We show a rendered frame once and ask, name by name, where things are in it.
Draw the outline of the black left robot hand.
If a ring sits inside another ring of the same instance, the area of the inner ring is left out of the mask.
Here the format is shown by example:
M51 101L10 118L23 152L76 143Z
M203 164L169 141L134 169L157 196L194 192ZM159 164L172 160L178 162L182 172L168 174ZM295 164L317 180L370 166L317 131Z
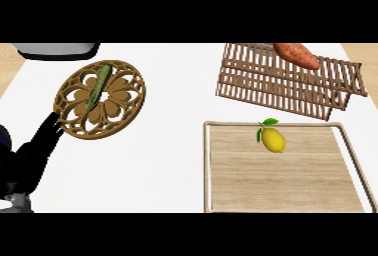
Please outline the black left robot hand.
M47 160L63 134L58 114L51 112L29 142L16 151L7 129L0 125L0 199L17 193L29 195L39 183Z

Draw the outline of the pale wooden tray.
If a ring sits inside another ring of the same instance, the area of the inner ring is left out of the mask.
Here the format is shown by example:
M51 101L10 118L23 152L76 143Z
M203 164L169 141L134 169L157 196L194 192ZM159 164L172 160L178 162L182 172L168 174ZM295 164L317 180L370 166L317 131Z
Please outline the pale wooden tray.
M281 123L283 153L256 142L255 123L203 124L203 211L378 213L345 129Z

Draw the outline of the brown slatted tiered shelf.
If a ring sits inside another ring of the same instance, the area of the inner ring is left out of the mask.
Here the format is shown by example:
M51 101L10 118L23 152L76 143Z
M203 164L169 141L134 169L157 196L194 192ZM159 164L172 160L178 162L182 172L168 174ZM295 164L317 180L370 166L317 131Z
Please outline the brown slatted tiered shelf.
M272 45L227 43L215 95L240 102L327 120L345 110L349 96L367 96L361 64L317 56L320 68L308 70L286 62Z

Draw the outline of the orange sweet potato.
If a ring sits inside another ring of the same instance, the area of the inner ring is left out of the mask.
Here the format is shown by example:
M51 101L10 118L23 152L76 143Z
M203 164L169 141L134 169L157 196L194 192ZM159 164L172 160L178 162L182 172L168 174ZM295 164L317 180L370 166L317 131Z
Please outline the orange sweet potato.
M298 67L318 69L317 58L301 43L274 43L272 49L278 57Z

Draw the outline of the green cucumber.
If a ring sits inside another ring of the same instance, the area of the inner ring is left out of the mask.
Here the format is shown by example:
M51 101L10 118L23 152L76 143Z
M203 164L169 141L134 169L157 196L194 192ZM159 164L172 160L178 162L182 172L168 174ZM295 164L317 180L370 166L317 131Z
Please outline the green cucumber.
M86 112L89 112L97 105L101 91L103 91L103 88L104 88L107 80L109 80L110 73L112 73L112 66L109 64L104 64L98 69L94 88L89 92L89 96L85 101L85 111Z

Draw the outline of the round carved wooden trivet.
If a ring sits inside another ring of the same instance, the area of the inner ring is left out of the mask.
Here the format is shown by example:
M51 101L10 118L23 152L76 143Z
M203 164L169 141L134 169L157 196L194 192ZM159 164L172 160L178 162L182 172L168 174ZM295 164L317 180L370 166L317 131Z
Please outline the round carved wooden trivet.
M95 87L103 65L110 66L109 79L98 102L85 111L85 101ZM85 65L66 78L54 97L52 111L60 115L64 132L78 139L95 140L117 133L137 116L145 96L145 86L135 67L120 60L101 60Z

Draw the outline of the grey appliance with black rim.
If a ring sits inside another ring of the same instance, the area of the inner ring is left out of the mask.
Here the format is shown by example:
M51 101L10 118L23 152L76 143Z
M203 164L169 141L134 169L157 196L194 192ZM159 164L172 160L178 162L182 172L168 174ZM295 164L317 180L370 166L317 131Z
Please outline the grey appliance with black rim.
M42 61L75 61L89 59L98 43L13 43L24 59Z

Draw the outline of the yellow lemon with leaves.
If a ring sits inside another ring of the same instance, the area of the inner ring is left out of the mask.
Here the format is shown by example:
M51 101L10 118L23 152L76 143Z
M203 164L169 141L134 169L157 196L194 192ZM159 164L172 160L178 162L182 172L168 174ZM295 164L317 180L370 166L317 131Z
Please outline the yellow lemon with leaves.
M271 153L281 153L286 147L286 140L281 133L274 128L274 125L278 123L278 120L274 118L267 118L262 122L258 123L256 130L256 142L262 143L265 149Z

